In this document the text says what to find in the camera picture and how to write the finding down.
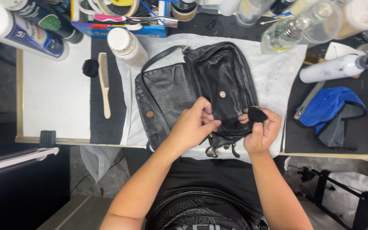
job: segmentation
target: black metal frame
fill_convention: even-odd
[[[315,192],[314,197],[306,196],[306,198],[310,202],[314,203],[314,205],[316,205],[320,210],[322,210],[324,213],[326,213],[328,216],[334,219],[337,223],[339,223],[345,229],[347,230],[366,230],[368,227],[368,191],[362,192],[360,194],[350,189],[349,187],[329,178],[329,174],[331,172],[328,170],[322,170],[321,172],[318,172],[314,169],[309,169],[309,171],[319,176],[319,180],[317,183],[316,192]],[[342,220],[340,220],[340,218],[336,214],[330,212],[330,210],[328,210],[322,205],[327,181],[330,181],[331,183],[359,197],[359,204],[357,205],[355,219],[354,219],[352,228],[347,226],[344,222],[342,222]]]

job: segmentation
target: white towel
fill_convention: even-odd
[[[306,45],[296,45],[294,48],[279,55],[263,55],[260,51],[260,42],[249,40],[208,37],[196,34],[175,34],[165,39],[148,38],[144,35],[136,36],[147,50],[150,58],[174,45],[189,45],[194,50],[198,47],[212,45],[218,42],[233,42],[239,47],[248,61],[259,106],[266,107],[283,118],[286,117],[290,90],[305,58],[307,47]],[[181,53],[181,49],[177,49],[167,57],[157,61],[146,71],[184,62],[183,57],[184,55]],[[124,100],[127,107],[123,136],[120,144],[145,147],[148,139],[141,123],[135,96],[135,78],[140,73],[140,70],[130,68],[121,60],[117,60],[117,67],[119,68],[123,82]],[[235,149],[241,155],[238,159],[250,163],[248,154],[243,147],[243,140],[241,139],[236,143]],[[269,148],[272,157],[279,155],[281,141],[282,129],[279,131],[278,138]],[[185,152],[182,156],[197,160],[211,159],[205,155],[205,149],[208,146],[209,144],[206,140],[201,145]],[[218,158],[236,159],[231,152],[231,148],[228,150],[219,148],[216,152]]]

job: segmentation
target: black leather bag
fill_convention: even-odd
[[[144,72],[156,61],[182,48],[185,63]],[[242,109],[258,105],[248,63],[231,42],[206,45],[195,50],[173,46],[151,58],[136,77],[136,99],[151,147],[155,150],[169,135],[182,111],[198,97],[206,97],[213,116],[222,124],[207,138],[206,154],[217,157],[215,149],[232,145],[252,132],[252,124],[241,124]]]

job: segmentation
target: hand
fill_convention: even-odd
[[[247,150],[250,157],[260,156],[268,154],[269,146],[278,136],[280,130],[280,124],[282,118],[270,111],[267,108],[256,106],[258,109],[263,111],[268,119],[264,122],[254,123],[252,127],[252,133],[248,134],[244,139],[244,148]],[[238,117],[241,123],[247,123],[248,119],[248,108],[243,110],[244,115]]]
[[[220,125],[221,121],[212,117],[211,103],[205,97],[199,97],[190,109],[182,112],[166,142],[173,144],[183,154],[199,145]]]

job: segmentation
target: black work mat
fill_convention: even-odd
[[[355,38],[337,41],[351,47],[358,47],[361,41]],[[309,49],[310,52],[324,56],[328,44],[323,44]],[[345,147],[356,147],[357,151],[345,149],[333,150],[320,143],[314,128],[302,128],[293,119],[296,106],[300,105],[316,83],[306,84],[302,82],[299,75],[296,77],[288,102],[286,120],[286,153],[328,153],[328,154],[368,154],[368,70],[365,70],[360,78],[343,78],[326,81],[324,88],[345,86],[353,90],[364,103],[367,116],[347,122]]]
[[[126,115],[126,105],[121,76],[116,57],[106,39],[92,39],[92,59],[97,60],[100,52],[107,53],[109,68],[110,118],[103,112],[103,96],[99,76],[90,80],[90,144],[120,144]]]

